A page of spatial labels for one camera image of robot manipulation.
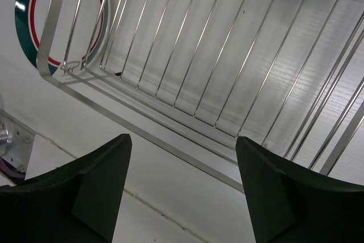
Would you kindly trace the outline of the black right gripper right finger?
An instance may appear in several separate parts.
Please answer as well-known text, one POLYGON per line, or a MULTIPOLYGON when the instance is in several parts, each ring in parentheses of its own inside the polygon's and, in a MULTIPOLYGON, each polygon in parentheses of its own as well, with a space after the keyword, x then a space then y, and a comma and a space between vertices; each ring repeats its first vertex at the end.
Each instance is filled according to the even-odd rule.
POLYGON ((248 137, 235 145, 256 242, 363 242, 363 186, 284 159, 248 137))

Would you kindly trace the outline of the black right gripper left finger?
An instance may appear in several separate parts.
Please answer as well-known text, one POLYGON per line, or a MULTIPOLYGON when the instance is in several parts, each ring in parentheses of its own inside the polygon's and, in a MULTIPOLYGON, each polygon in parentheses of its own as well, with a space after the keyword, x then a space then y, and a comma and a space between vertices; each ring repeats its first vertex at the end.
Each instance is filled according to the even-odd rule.
POLYGON ((1 242, 112 242, 131 137, 16 186, 1 187, 1 242))

